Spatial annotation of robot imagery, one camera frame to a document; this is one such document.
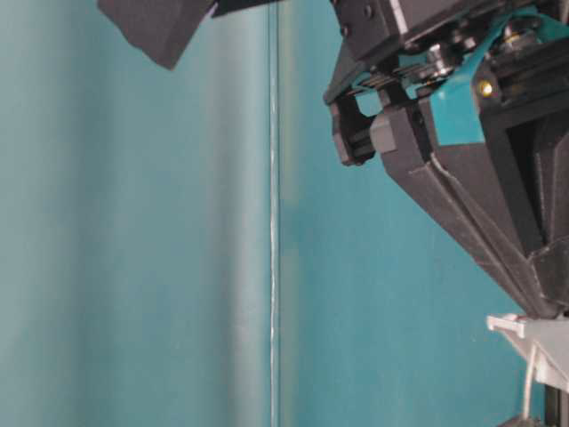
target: white plastic clip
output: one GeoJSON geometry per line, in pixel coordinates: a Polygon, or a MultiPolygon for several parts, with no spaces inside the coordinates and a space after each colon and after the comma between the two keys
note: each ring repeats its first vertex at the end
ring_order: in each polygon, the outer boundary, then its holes
{"type": "Polygon", "coordinates": [[[535,348],[535,381],[569,393],[569,320],[488,316],[488,328],[503,334],[529,363],[535,348]]]}

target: vertical wall seam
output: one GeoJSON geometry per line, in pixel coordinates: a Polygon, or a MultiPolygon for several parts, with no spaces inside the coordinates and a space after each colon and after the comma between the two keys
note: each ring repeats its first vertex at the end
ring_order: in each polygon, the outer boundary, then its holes
{"type": "Polygon", "coordinates": [[[278,110],[278,4],[268,8],[270,132],[270,426],[279,425],[280,157],[278,110]]]}

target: teal wall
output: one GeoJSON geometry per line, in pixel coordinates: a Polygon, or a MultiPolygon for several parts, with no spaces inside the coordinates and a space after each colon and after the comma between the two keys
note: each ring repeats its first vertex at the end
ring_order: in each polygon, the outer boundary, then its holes
{"type": "MultiPolygon", "coordinates": [[[[206,23],[171,73],[93,1],[0,4],[1,425],[269,426],[268,17],[206,23]]],[[[380,163],[340,166],[328,2],[279,26],[280,425],[515,414],[484,325],[515,308],[380,163]]]]}
{"type": "MultiPolygon", "coordinates": [[[[492,427],[525,367],[506,295],[384,173],[341,166],[322,93],[341,38],[326,1],[281,8],[281,427],[492,427]]],[[[534,412],[539,415],[539,397],[534,412]]]]}
{"type": "Polygon", "coordinates": [[[266,426],[267,11],[170,73],[94,3],[0,2],[0,424],[266,426]]]}

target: teal plastic part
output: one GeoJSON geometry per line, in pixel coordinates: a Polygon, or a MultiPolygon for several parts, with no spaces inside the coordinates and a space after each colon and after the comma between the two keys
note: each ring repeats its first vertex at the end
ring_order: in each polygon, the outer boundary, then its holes
{"type": "Polygon", "coordinates": [[[514,16],[539,16],[543,25],[538,31],[542,42],[569,36],[569,27],[539,14],[534,8],[525,8],[500,19],[486,40],[467,58],[464,64],[431,97],[431,108],[438,143],[441,146],[485,142],[485,135],[478,118],[472,79],[486,52],[500,36],[508,20],[514,16]]]}

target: white cable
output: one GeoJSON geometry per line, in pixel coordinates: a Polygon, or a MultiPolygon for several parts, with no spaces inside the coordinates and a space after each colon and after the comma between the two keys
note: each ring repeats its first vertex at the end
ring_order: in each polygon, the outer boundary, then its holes
{"type": "Polygon", "coordinates": [[[569,0],[561,0],[561,5],[559,6],[561,22],[564,24],[569,21],[569,0]]]}
{"type": "Polygon", "coordinates": [[[532,345],[532,352],[530,359],[527,362],[527,372],[525,373],[525,387],[524,387],[524,411],[522,418],[528,420],[530,418],[530,406],[532,403],[532,383],[533,372],[535,371],[535,360],[537,359],[537,347],[532,345]]]}

